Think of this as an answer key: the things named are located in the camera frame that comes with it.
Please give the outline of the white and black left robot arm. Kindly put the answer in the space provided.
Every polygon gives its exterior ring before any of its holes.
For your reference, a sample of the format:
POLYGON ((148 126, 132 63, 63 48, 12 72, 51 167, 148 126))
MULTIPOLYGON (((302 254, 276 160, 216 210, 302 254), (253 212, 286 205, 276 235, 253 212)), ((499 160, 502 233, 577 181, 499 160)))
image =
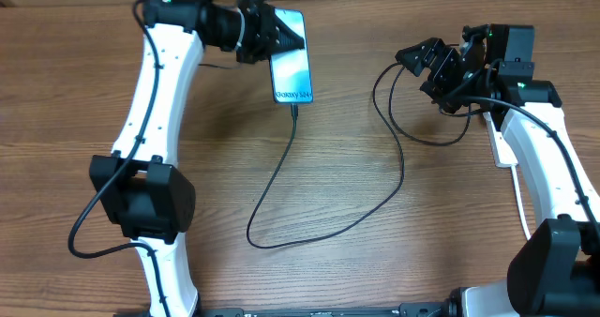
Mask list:
POLYGON ((94 156, 91 205, 101 205, 136 250, 151 295, 150 316, 197 316, 201 299, 190 274, 186 235, 196 191, 179 171, 178 144, 188 91, 207 47, 241 64, 267 61, 276 103, 297 109, 313 100, 302 12, 269 0, 137 0, 143 56, 130 110, 107 156, 94 156))

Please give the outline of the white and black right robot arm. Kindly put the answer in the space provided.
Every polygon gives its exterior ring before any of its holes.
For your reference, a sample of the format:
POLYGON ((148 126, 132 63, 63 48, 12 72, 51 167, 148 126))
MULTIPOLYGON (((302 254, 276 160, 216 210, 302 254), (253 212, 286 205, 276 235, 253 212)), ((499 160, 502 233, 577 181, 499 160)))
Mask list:
POLYGON ((442 113, 483 113, 489 134, 514 155, 534 208, 536 228, 505 279, 458 288, 425 316, 595 316, 599 312, 599 195, 570 142, 563 103, 534 78, 530 25, 467 26, 459 46, 429 38, 396 61, 423 78, 442 113))

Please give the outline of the blue Galaxy smartphone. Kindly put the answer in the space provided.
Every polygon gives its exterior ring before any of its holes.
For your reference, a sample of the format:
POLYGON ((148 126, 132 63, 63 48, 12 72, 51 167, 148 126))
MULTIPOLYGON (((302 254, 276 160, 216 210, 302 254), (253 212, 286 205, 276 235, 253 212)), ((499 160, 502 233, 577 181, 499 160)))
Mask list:
POLYGON ((304 15, 299 10, 281 8, 276 8, 275 13, 303 40, 304 48, 271 56, 270 70, 274 101, 280 104, 312 103, 314 97, 304 15))

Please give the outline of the white power strip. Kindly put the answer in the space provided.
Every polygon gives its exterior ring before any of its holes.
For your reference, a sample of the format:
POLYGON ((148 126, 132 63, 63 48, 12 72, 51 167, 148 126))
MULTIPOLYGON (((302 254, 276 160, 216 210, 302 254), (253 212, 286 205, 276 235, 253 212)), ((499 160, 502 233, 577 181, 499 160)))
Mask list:
POLYGON ((502 133, 496 129, 490 112, 483 113, 487 125, 492 156, 499 168, 511 168, 518 165, 518 160, 502 133))

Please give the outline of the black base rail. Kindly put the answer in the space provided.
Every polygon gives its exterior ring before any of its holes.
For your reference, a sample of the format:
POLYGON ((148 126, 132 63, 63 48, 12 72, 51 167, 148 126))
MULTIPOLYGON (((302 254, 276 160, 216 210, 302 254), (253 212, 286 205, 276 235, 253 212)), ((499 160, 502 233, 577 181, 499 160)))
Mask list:
POLYGON ((461 317, 457 301, 401 303, 398 307, 354 309, 196 309, 192 317, 461 317))

